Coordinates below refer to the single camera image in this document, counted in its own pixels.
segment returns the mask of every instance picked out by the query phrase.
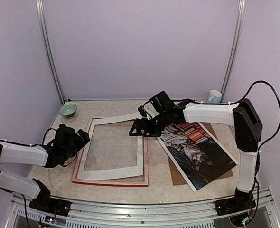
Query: wall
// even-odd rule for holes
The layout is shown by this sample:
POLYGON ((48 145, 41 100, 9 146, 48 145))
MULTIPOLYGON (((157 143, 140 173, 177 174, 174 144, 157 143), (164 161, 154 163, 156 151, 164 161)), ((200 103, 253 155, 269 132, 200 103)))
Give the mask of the wall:
POLYGON ((238 1, 48 0, 48 34, 70 99, 206 98, 221 89, 238 1))
MULTIPOLYGON (((36 3, 0 0, 0 138, 40 143, 60 103, 43 47, 36 3)), ((10 166, 27 175, 28 166, 10 166)), ((0 190, 0 227, 11 195, 0 190)))
MULTIPOLYGON (((241 39, 225 100, 242 97, 255 80, 270 82, 280 97, 280 1, 248 0, 241 39)), ((256 85, 249 95, 263 123, 263 140, 277 127, 279 112, 271 90, 256 85)), ((280 132, 263 147, 261 185, 269 187, 280 213, 280 132)))

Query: beige marble tabletop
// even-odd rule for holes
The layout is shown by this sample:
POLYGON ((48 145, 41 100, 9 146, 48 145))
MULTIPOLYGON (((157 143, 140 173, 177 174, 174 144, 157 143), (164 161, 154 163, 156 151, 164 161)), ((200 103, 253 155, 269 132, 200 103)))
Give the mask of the beige marble tabletop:
MULTIPOLYGON (((137 112, 143 101, 78 101, 77 113, 72 119, 57 116, 54 128, 66 124, 76 130, 86 129, 93 116, 111 117, 137 112)), ((228 126, 212 124, 220 143, 239 161, 239 150, 228 126)), ((54 137, 50 131, 46 142, 54 137)), ((29 178, 35 178, 45 184, 54 196, 107 203, 156 204, 178 203, 214 199, 233 195, 237 186, 239 166, 234 167, 233 177, 215 180, 193 192, 188 185, 173 186, 169 170, 168 157, 157 139, 148 138, 149 186, 147 188, 101 187, 73 184, 72 175, 75 162, 66 168, 58 166, 48 169, 33 166, 29 178)))

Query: bowl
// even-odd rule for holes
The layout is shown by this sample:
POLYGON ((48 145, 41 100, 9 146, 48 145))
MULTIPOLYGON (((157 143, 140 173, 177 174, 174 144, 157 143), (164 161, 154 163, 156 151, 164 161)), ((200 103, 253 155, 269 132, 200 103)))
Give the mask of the bowl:
POLYGON ((74 116, 76 110, 77 106, 75 104, 65 104, 60 108, 59 114, 66 118, 70 118, 74 116))

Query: mug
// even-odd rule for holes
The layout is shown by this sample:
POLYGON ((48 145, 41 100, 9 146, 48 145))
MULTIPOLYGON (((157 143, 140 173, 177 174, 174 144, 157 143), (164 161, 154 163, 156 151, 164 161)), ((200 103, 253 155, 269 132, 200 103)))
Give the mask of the mug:
POLYGON ((222 94, 217 90, 211 90, 208 95, 208 103, 220 103, 222 94))

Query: vertical metal post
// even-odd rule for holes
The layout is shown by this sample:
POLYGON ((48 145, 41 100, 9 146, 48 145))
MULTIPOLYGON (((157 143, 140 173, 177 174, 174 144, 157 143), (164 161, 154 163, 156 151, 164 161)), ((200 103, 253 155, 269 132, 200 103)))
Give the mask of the vertical metal post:
POLYGON ((236 21, 236 26, 234 31, 232 49, 231 49, 228 65, 226 67, 224 82, 221 88, 222 99, 224 98, 232 74, 232 69, 234 66, 234 61, 238 49, 241 28, 243 25, 244 11, 245 11, 245 0, 239 0, 238 16, 237 16, 237 21, 236 21))
POLYGON ((61 84, 60 84, 58 74, 56 72, 56 66, 55 66, 54 58, 53 58, 52 51, 51 51, 51 48, 50 48, 47 26, 46 26, 46 20, 45 20, 45 15, 44 15, 43 0, 36 0, 36 5, 37 5, 37 14, 38 14, 38 17, 39 17, 39 23, 40 23, 40 28, 41 28, 41 32, 42 32, 42 37, 43 37, 45 51, 46 51, 46 54, 47 54, 49 67, 50 67, 50 70, 51 70, 53 81, 55 83, 57 94, 59 96, 59 100, 60 100, 61 104, 63 105, 64 102, 65 102, 65 96, 64 96, 61 84))

